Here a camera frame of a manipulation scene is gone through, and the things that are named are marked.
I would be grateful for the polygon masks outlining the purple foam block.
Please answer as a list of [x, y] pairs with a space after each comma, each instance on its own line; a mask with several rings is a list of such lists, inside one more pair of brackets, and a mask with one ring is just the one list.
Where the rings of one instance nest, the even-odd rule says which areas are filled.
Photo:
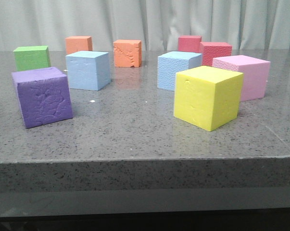
[[67, 75], [56, 67], [12, 73], [26, 128], [73, 118]]

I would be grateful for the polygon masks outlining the dented orange foam block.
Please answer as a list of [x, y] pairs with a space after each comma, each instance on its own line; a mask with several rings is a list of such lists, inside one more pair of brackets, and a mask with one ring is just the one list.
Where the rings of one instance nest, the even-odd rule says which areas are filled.
[[142, 63], [141, 40], [118, 39], [113, 42], [115, 67], [140, 67]]

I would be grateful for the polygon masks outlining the smooth light blue foam block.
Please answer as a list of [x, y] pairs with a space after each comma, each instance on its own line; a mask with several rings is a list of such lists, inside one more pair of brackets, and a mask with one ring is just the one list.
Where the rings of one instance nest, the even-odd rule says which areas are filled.
[[108, 52], [78, 51], [65, 58], [71, 89], [98, 91], [111, 82]]

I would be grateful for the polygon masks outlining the red foam block rear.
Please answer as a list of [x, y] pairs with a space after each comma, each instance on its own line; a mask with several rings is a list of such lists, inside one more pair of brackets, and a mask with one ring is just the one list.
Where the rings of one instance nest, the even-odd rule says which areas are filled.
[[202, 36], [182, 35], [178, 38], [178, 51], [199, 53], [201, 41]]

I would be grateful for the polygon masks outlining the orange foam block far left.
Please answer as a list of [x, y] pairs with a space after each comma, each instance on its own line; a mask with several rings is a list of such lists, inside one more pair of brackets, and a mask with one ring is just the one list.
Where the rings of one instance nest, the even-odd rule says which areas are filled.
[[66, 54], [78, 51], [93, 51], [91, 36], [70, 36], [65, 38]]

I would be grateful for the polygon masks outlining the textured red foam block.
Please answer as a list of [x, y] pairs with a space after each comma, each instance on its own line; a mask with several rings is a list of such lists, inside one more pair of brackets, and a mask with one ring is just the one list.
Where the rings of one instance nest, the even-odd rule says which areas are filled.
[[213, 58], [230, 56], [232, 45], [226, 42], [200, 42], [202, 65], [212, 66]]

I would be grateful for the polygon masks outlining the pink foam block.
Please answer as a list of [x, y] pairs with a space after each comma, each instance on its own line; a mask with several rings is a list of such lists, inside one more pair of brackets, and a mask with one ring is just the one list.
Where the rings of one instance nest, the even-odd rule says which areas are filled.
[[242, 102], [265, 96], [270, 70], [269, 61], [245, 55], [233, 55], [214, 58], [212, 66], [244, 74], [240, 98]]

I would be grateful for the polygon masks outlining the textured light blue foam block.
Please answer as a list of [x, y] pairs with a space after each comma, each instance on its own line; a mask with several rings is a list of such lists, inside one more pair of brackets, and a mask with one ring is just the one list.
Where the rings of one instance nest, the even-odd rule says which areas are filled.
[[201, 53], [171, 51], [158, 56], [157, 88], [174, 91], [176, 73], [201, 64]]

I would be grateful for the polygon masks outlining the yellow foam block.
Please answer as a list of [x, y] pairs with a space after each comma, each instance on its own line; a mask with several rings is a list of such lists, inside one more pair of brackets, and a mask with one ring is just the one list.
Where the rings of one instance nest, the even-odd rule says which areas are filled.
[[200, 66], [176, 74], [174, 116], [207, 131], [237, 118], [242, 72]]

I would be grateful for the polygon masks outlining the green foam block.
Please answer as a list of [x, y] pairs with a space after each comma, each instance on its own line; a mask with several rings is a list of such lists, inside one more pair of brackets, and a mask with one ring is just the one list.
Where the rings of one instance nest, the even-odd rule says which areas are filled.
[[18, 47], [13, 54], [17, 71], [51, 67], [47, 45]]

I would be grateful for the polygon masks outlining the grey curtain backdrop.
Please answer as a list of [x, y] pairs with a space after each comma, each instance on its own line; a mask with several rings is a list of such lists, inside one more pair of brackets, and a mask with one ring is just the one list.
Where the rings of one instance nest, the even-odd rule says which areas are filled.
[[117, 39], [175, 50], [181, 35], [234, 49], [290, 49], [290, 0], [0, 0], [0, 51], [91, 36], [98, 51]]

